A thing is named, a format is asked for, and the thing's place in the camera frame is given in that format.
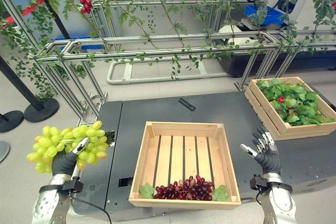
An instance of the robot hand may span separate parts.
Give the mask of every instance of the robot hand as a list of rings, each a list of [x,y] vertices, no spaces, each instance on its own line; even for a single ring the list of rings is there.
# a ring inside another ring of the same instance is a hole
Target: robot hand
[[[85,137],[78,143],[72,152],[69,152],[68,154],[66,154],[65,151],[58,153],[52,161],[51,165],[53,175],[66,174],[71,176],[76,166],[76,158],[79,152],[87,145],[88,142],[89,139]]]
[[[255,139],[252,142],[256,145],[259,153],[249,146],[241,144],[240,148],[253,157],[261,165],[264,174],[281,173],[281,162],[278,149],[269,132],[264,127],[259,128],[258,133],[253,133]]]

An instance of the stanchion base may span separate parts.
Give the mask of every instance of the stanchion base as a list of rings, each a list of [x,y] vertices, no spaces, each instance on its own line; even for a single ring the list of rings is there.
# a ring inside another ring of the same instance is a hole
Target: stanchion base
[[[0,163],[8,155],[9,149],[10,149],[10,146],[7,142],[0,141]]]
[[[3,115],[9,121],[6,121],[3,118],[0,118],[0,132],[4,133],[7,131],[11,131],[12,129],[18,127],[23,120],[23,113],[18,110],[9,111]]]
[[[49,98],[43,102],[44,109],[36,110],[32,105],[29,105],[24,112],[24,118],[28,122],[37,123],[53,116],[59,109],[59,103],[54,98]]]

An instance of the black stanchion pole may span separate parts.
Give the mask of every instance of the black stanchion pole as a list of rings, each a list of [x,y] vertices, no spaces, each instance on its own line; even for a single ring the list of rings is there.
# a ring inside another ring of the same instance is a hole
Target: black stanchion pole
[[[30,103],[30,106],[24,112],[24,118],[27,121],[34,123],[41,122],[53,116],[58,111],[59,103],[55,99],[49,98],[45,102],[38,101],[1,56],[0,71]]]

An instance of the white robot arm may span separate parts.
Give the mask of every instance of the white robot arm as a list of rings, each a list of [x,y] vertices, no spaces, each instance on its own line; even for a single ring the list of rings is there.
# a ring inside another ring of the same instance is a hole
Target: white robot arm
[[[263,127],[253,136],[258,153],[245,144],[241,144],[240,148],[262,167],[263,176],[254,175],[250,186],[259,191],[256,199],[264,210],[264,224],[296,224],[296,205],[290,195],[292,188],[281,179],[281,163],[275,142]],[[261,201],[258,200],[259,195],[262,195]]]

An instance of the red grape bunch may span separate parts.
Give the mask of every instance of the red grape bunch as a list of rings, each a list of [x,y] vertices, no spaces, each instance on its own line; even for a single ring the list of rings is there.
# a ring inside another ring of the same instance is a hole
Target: red grape bunch
[[[79,0],[79,2],[83,5],[82,9],[80,10],[80,13],[90,13],[92,4],[91,0]]]
[[[206,182],[204,178],[196,175],[190,176],[185,182],[175,181],[168,186],[156,186],[154,199],[183,199],[183,200],[212,200],[213,183]]]

